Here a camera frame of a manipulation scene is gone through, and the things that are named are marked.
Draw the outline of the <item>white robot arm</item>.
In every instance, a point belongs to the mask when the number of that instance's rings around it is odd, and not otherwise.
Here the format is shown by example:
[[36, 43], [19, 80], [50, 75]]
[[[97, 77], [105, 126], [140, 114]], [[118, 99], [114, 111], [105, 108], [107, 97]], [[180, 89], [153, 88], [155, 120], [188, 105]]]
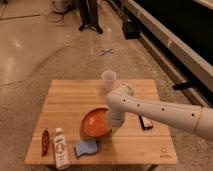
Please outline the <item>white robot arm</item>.
[[107, 121], [112, 127], [121, 127], [129, 112], [213, 142], [213, 108], [139, 99], [133, 96], [128, 84], [109, 92], [106, 103], [109, 107]]

